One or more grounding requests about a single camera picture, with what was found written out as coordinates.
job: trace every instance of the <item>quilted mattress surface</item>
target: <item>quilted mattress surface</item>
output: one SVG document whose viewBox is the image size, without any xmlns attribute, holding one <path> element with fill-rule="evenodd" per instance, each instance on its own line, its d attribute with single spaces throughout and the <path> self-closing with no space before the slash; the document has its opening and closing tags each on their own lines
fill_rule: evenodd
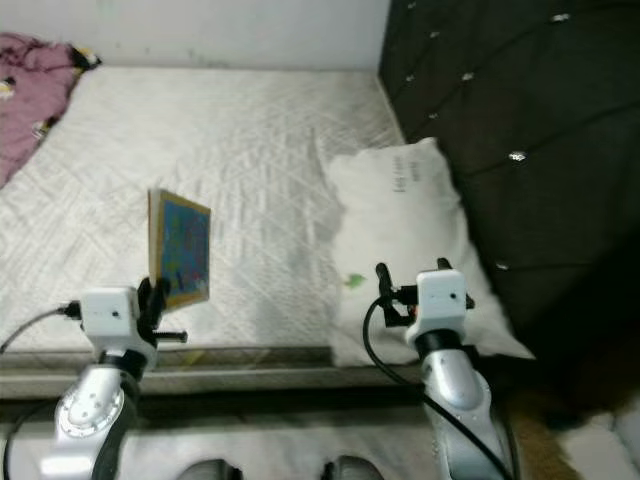
<svg viewBox="0 0 640 480">
<path fill-rule="evenodd" d="M 137 285 L 146 192 L 163 187 L 213 210 L 211 298 L 165 316 L 189 332 L 172 351 L 327 347 L 341 207 L 325 169 L 400 142 L 373 74 L 101 67 L 0 190 L 0 338 L 85 289 Z M 52 318 L 6 360 L 55 368 L 89 351 Z"/>
</svg>

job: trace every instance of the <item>bed frame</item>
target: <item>bed frame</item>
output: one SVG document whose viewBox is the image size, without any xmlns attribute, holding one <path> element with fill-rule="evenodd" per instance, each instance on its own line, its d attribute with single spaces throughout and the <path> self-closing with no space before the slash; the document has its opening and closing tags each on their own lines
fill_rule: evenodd
<svg viewBox="0 0 640 480">
<path fill-rule="evenodd" d="M 392 1 L 400 127 L 438 138 L 516 335 L 556 371 L 637 322 L 638 25 L 631 1 Z"/>
</svg>

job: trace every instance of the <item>purple blanket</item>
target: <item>purple blanket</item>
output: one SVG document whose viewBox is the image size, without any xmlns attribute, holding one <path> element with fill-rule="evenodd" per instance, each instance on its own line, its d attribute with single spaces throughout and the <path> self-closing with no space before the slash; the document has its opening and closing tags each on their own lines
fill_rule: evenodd
<svg viewBox="0 0 640 480">
<path fill-rule="evenodd" d="M 76 75 L 73 48 L 0 34 L 0 188 L 67 108 Z"/>
</svg>

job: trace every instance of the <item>pillow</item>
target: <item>pillow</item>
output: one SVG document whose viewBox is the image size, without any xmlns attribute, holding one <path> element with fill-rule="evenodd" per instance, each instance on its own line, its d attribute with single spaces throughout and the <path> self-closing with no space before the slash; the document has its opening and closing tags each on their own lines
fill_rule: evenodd
<svg viewBox="0 0 640 480">
<path fill-rule="evenodd" d="M 387 264 L 394 285 L 414 285 L 418 272 L 436 268 L 438 257 L 446 257 L 465 275 L 468 293 L 476 302 L 475 309 L 467 312 L 463 342 L 476 345 L 481 355 L 533 357 L 509 331 L 500 302 L 491 292 L 435 139 L 337 157 L 327 176 L 344 207 L 334 250 L 343 280 L 340 314 L 330 334 L 336 365 L 371 363 L 361 331 L 367 307 L 379 295 L 375 265 Z M 376 310 L 371 339 L 385 361 L 402 364 L 417 359 L 404 341 L 405 331 L 384 328 L 382 310 Z"/>
</svg>

